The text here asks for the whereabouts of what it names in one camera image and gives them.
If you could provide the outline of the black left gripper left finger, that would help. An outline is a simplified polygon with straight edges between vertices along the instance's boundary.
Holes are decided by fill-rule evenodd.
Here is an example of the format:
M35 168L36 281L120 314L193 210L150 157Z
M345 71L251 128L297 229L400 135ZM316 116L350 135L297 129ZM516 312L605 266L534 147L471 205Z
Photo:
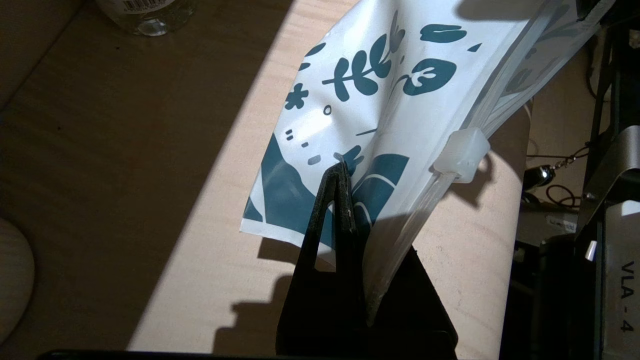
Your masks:
M316 268L323 224L333 205L334 272ZM286 357L350 357L365 326L363 243L355 223L348 166L322 176L276 330L276 353Z

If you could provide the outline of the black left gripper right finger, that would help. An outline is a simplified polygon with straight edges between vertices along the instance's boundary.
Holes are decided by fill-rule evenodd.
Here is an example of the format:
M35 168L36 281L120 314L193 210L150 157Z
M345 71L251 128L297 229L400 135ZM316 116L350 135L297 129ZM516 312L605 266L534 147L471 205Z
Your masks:
M457 331L414 248L382 297L371 331L374 357L457 355Z

